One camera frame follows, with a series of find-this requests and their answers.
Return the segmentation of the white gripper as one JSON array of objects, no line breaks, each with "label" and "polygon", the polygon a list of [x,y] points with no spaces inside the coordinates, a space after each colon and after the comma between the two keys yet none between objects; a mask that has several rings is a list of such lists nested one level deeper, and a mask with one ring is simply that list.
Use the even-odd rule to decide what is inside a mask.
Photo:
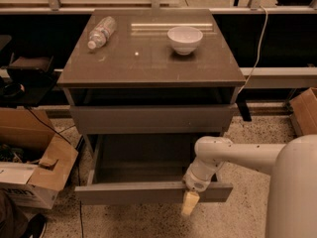
[{"label": "white gripper", "polygon": [[183,180],[190,191],[183,196],[181,214],[189,216],[197,205],[200,196],[198,193],[205,191],[211,183],[211,178],[222,168],[223,162],[206,163],[196,157],[189,165]]}]

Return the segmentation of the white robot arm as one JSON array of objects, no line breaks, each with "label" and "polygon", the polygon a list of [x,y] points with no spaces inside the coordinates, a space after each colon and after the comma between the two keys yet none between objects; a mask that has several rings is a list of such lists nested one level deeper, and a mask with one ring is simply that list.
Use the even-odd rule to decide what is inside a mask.
[{"label": "white robot arm", "polygon": [[265,238],[317,238],[317,135],[287,144],[235,144],[205,136],[194,145],[195,159],[183,180],[182,214],[191,214],[211,178],[225,163],[270,176]]}]

